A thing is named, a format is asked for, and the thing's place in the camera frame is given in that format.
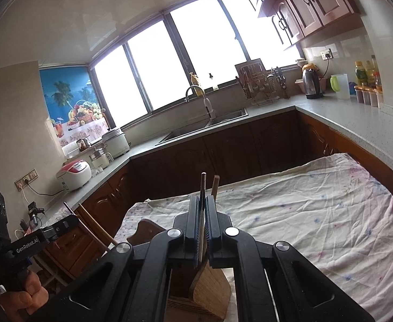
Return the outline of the left hand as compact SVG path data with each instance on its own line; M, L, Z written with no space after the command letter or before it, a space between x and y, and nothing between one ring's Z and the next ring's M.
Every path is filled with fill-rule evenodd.
M20 312L32 315L48 301L48 292L36 273L29 271L23 291L7 291L0 295L0 304L11 321L24 321Z

